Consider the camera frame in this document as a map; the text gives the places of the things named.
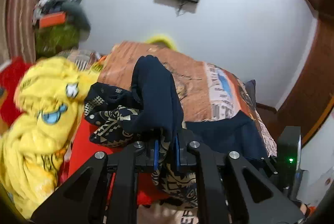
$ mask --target green fabric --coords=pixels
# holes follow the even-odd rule
[[[88,18],[78,3],[64,2],[61,4],[61,11],[66,12],[66,16],[72,19],[70,23],[72,23],[75,27],[86,31],[91,30]]]
[[[77,47],[79,30],[68,23],[36,29],[35,42],[38,56],[51,57],[63,50]]]

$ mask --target yellow plush fabric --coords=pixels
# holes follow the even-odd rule
[[[21,115],[0,138],[0,181],[25,218],[57,186],[57,173],[99,73],[55,57],[31,67],[15,92]]]

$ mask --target cartoon print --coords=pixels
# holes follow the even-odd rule
[[[79,93],[78,84],[79,83],[67,84],[66,86],[66,96],[67,97],[75,98],[78,95]]]
[[[61,114],[65,113],[67,111],[67,106],[65,104],[62,104],[58,111],[52,112],[52,113],[43,113],[42,112],[42,119],[47,124],[55,124],[59,121]]]
[[[28,79],[28,80],[25,80],[24,82],[22,82],[20,84],[20,91],[22,92],[24,89],[26,89],[27,87],[29,87],[30,85],[34,84],[35,81],[37,80],[38,78],[35,77],[35,78],[32,78],[32,79]]]
[[[55,176],[57,176],[58,170],[60,168],[60,165],[63,163],[63,158],[69,144],[69,142],[66,142],[62,149],[56,151],[53,154],[37,156],[40,157],[42,160],[41,162],[39,162],[39,165],[43,167],[46,172],[52,172]]]

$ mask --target cable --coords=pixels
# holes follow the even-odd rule
[[[176,10],[176,16],[181,16],[183,15],[185,12],[183,12],[182,14],[180,14],[181,10],[182,10],[182,7],[184,5],[186,5],[187,3],[189,2],[192,2],[192,0],[180,0],[181,1],[181,5],[178,6],[177,10]]]

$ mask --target blue strip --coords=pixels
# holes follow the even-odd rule
[[[176,170],[180,170],[180,144],[177,136],[175,137],[175,149],[176,149]]]
[[[154,170],[158,169],[158,160],[159,160],[159,142],[156,139],[154,144],[154,162],[153,162]]]

